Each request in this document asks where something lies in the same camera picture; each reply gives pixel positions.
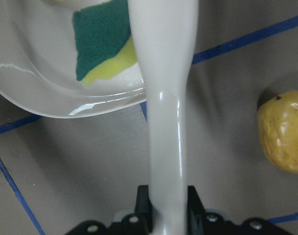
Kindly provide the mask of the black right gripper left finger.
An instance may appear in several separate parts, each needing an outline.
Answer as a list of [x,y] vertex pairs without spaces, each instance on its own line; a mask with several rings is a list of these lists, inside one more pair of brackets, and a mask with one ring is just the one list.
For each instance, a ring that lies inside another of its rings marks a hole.
[[123,216],[109,227],[95,220],[86,220],[73,229],[69,235],[148,235],[152,231],[152,204],[149,199],[149,187],[138,186],[135,210]]

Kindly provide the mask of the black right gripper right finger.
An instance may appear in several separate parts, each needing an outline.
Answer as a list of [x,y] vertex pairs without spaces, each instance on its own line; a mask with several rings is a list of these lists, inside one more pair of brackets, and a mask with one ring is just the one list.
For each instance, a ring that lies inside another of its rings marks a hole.
[[190,235],[284,235],[286,231],[253,217],[235,225],[216,212],[206,211],[194,186],[188,186],[188,233]]

